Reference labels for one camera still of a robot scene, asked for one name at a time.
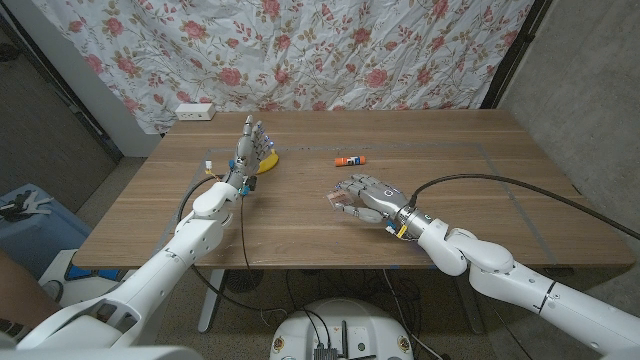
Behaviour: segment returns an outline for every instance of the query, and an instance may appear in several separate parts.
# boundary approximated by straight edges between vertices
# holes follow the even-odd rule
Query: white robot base
[[[316,301],[305,309],[309,311],[313,325],[304,311],[289,316],[273,337],[271,360],[413,359],[404,328],[371,304],[356,299],[331,298]],[[327,329],[318,316],[324,320]],[[328,349],[327,330],[332,349]]]

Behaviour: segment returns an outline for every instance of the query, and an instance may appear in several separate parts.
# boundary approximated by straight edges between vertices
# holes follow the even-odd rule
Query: electrical wire
[[[209,180],[213,180],[215,178],[216,178],[215,176],[208,176],[198,181],[195,185],[191,187],[191,189],[189,189],[189,191],[187,191],[187,193],[182,198],[182,201],[180,202],[180,206],[178,207],[178,216],[177,216],[178,222],[182,220],[182,212],[184,211],[184,207],[187,206],[187,201],[189,201],[189,198],[191,197],[191,195],[193,195],[193,192],[196,191],[196,189],[199,188],[202,184],[206,183]]]
[[[428,347],[427,345],[425,345],[425,343],[423,343],[422,341],[420,341],[420,339],[418,339],[417,336],[413,335],[410,331],[409,328],[407,327],[407,322],[404,319],[404,314],[402,313],[402,308],[400,307],[400,302],[398,301],[398,297],[396,296],[396,292],[393,289],[393,285],[391,285],[391,281],[389,280],[389,277],[387,276],[387,270],[386,269],[382,269],[382,273],[384,274],[384,278],[385,280],[387,280],[387,285],[389,285],[389,290],[391,290],[391,294],[393,295],[393,299],[396,302],[396,305],[398,306],[398,312],[400,313],[400,319],[402,319],[402,324],[404,325],[404,328],[407,330],[407,332],[410,334],[410,336],[416,340],[418,342],[418,344],[420,344],[423,348],[425,348],[428,352],[430,352],[433,356],[435,356],[438,360],[442,360],[442,357],[440,355],[438,355],[437,352],[433,351],[430,347]]]
[[[287,271],[285,272],[284,279],[285,279],[285,282],[287,283],[287,292],[289,293],[289,298],[291,299],[291,304],[293,305],[293,309],[294,310],[298,310],[298,307],[296,306],[296,301],[293,299],[293,294],[291,293],[291,287],[289,286],[289,269],[287,269]],[[307,310],[304,307],[304,305],[302,305],[302,310],[304,311],[305,314],[307,314],[307,317],[309,318],[309,321],[311,321],[311,326],[313,326],[313,330],[315,330],[315,332],[316,332],[316,336],[318,337],[318,343],[319,344],[322,344],[320,342],[320,333],[318,333],[318,328],[316,328],[316,324],[311,319],[311,316],[309,315],[309,313],[312,313],[318,319],[320,319],[320,321],[322,321],[322,325],[324,325],[324,330],[327,332],[327,347],[329,349],[331,349],[331,336],[329,335],[329,328],[327,327],[327,324],[324,322],[324,320],[322,320],[320,315],[314,313],[311,310]]]
[[[261,302],[260,294],[258,293],[258,285],[253,279],[253,274],[251,273],[251,266],[249,266],[249,259],[247,258],[247,247],[244,244],[244,195],[240,198],[240,237],[242,238],[242,253],[244,254],[244,263],[247,265],[247,271],[249,272],[249,279],[251,279],[251,284],[253,285],[253,290],[256,292],[256,297],[258,298],[258,302]],[[264,315],[262,312],[262,305],[260,305],[260,317],[262,318],[262,322],[264,322],[265,325],[271,326],[269,325],[267,320],[264,319]]]
[[[187,205],[187,201],[189,201],[189,198],[191,197],[191,195],[193,195],[194,191],[196,191],[197,188],[199,188],[202,184],[206,183],[209,180],[212,179],[216,179],[217,176],[209,176],[206,177],[202,180],[200,180],[199,182],[197,182],[195,185],[193,185],[193,187],[191,187],[191,189],[189,189],[189,191],[187,191],[187,193],[185,194],[185,196],[182,198],[182,201],[180,202],[180,206],[178,208],[178,222],[180,222],[180,220],[182,219],[182,213],[184,212],[184,208]],[[285,313],[285,316],[288,316],[289,313],[287,313],[287,311],[285,309],[282,308],[269,308],[269,309],[262,309],[262,308],[254,308],[245,304],[242,304],[240,302],[237,302],[233,299],[231,299],[230,297],[224,295],[222,293],[222,291],[216,289],[215,286],[213,286],[209,280],[207,280],[207,278],[204,277],[204,275],[202,275],[202,273],[198,270],[198,268],[195,265],[191,265],[191,270],[193,270],[193,272],[196,274],[196,276],[198,277],[198,279],[200,279],[200,281],[202,281],[211,291],[213,291],[214,293],[216,293],[216,295],[220,296],[221,298],[225,299],[226,301],[240,307],[246,310],[251,310],[251,311],[258,311],[260,312],[260,316],[262,317],[262,320],[264,320],[264,317],[262,316],[263,313],[271,313],[271,312],[275,312],[275,311],[282,311]]]
[[[445,181],[449,181],[449,180],[456,180],[456,179],[483,179],[483,180],[493,180],[493,181],[500,181],[500,182],[506,182],[509,184],[513,184],[516,186],[520,186],[523,187],[525,189],[529,189],[532,191],[535,191],[537,193],[540,193],[542,195],[548,196],[554,200],[560,201],[561,203],[567,204],[573,208],[576,208],[582,212],[584,212],[585,214],[591,215],[594,218],[624,232],[625,234],[632,236],[638,240],[640,240],[640,233],[637,233],[631,229],[629,229],[628,227],[600,214],[597,211],[591,210],[586,206],[580,205],[575,201],[569,200],[563,196],[560,196],[556,193],[553,193],[551,191],[539,188],[535,185],[531,185],[528,184],[526,182],[520,181],[520,180],[515,180],[515,179],[511,179],[508,177],[504,177],[504,176],[498,176],[498,175],[488,175],[488,174],[455,174],[455,175],[449,175],[449,176],[443,176],[441,178],[437,178],[435,180],[431,180],[428,183],[420,186],[418,189],[416,189],[416,191],[414,191],[413,195],[411,195],[411,200],[409,200],[409,203],[407,204],[407,206],[409,207],[415,207],[416,206],[416,201],[418,200],[418,194],[420,194],[420,192],[428,187],[431,187],[435,184],[441,183],[441,182],[445,182]]]
[[[207,285],[207,287],[211,291],[213,291],[214,293],[216,293],[216,295],[220,296],[221,298],[223,298],[224,300],[232,303],[235,306],[238,306],[238,307],[246,309],[246,310],[257,311],[257,312],[262,311],[262,312],[265,312],[265,313],[274,312],[274,311],[282,311],[286,315],[289,315],[289,313],[285,309],[282,309],[282,308],[258,309],[258,308],[254,308],[252,306],[245,305],[243,303],[237,302],[237,301],[233,300],[232,298],[230,298],[230,297],[226,296],[225,294],[223,294],[220,290],[216,289],[215,286],[211,285],[209,280],[207,280],[207,278],[205,278],[204,275],[202,275],[200,270],[198,270],[198,268],[195,265],[191,265],[191,270],[193,270],[193,272],[196,274],[196,276],[198,276],[200,281],[202,281],[205,285]]]
[[[529,355],[529,353],[527,352],[527,350],[524,348],[524,346],[522,345],[522,343],[520,343],[520,340],[518,340],[518,338],[516,337],[516,335],[511,331],[511,329],[509,328],[509,326],[507,326],[507,323],[502,319],[502,316],[500,316],[500,313],[498,312],[498,310],[496,310],[495,307],[493,307],[493,304],[491,303],[491,301],[489,301],[489,299],[485,298],[485,300],[487,301],[487,303],[489,304],[489,306],[491,307],[491,309],[493,309],[493,312],[496,313],[496,315],[498,315],[498,319],[500,319],[500,322],[502,323],[502,325],[504,326],[505,329],[507,329],[507,331],[509,332],[509,335],[511,335],[511,337],[513,338],[513,340],[515,340],[516,344],[518,344],[518,346],[520,347],[520,349],[524,352],[525,355],[527,355],[527,357],[529,358],[529,360],[533,360],[533,358],[531,357],[531,355]]]

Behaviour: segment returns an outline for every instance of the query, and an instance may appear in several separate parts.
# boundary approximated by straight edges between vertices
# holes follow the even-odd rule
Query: robotic arm
[[[368,206],[337,204],[344,212],[367,222],[396,223],[400,229],[390,227],[390,232],[417,239],[442,272],[458,276],[469,267],[476,291],[540,315],[603,355],[640,347],[639,318],[538,274],[504,247],[478,240],[469,231],[452,229],[447,234],[446,223],[408,207],[407,198],[392,185],[356,174],[337,187]]]
[[[196,260],[213,251],[222,240],[232,214],[229,207],[245,191],[272,142],[262,123],[249,116],[236,147],[231,170],[223,181],[200,195],[193,211],[176,227],[169,243],[133,276],[110,293],[66,307],[34,329],[18,350],[111,348],[137,344],[151,315]]]

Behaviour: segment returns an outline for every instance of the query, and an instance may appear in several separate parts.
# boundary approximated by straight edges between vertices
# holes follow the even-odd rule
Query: floral curtain
[[[32,0],[147,133],[218,111],[477,108],[533,0]]]

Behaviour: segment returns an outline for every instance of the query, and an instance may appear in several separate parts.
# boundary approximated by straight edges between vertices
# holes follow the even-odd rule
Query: power strip
[[[215,113],[213,104],[180,104],[176,109],[178,120],[211,120]]]

